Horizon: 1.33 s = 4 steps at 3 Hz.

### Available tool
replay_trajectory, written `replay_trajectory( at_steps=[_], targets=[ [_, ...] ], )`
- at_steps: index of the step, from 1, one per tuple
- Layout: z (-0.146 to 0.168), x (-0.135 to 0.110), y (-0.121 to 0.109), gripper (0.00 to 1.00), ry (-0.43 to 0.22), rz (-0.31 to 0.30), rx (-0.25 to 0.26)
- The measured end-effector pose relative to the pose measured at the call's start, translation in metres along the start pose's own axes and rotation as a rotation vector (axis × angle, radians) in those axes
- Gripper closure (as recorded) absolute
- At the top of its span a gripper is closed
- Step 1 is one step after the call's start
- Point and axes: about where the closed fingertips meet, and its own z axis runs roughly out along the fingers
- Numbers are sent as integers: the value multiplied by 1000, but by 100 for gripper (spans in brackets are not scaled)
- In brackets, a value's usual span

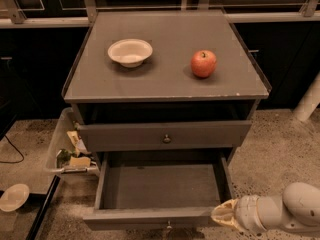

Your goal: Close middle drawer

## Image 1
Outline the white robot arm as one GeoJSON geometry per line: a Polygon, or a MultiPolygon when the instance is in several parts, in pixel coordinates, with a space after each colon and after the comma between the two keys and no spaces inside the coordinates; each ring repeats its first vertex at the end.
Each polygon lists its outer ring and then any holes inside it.
{"type": "Polygon", "coordinates": [[[288,185],[281,195],[247,195],[214,208],[217,224],[240,232],[282,230],[303,236],[320,233],[320,189],[303,182],[288,185]]]}

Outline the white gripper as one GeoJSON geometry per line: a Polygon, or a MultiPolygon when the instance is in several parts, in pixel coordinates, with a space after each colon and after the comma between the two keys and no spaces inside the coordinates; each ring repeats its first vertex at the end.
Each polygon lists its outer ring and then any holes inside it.
{"type": "Polygon", "coordinates": [[[252,195],[225,201],[213,209],[212,220],[232,230],[264,233],[266,228],[258,215],[258,199],[257,195],[252,195]]]}

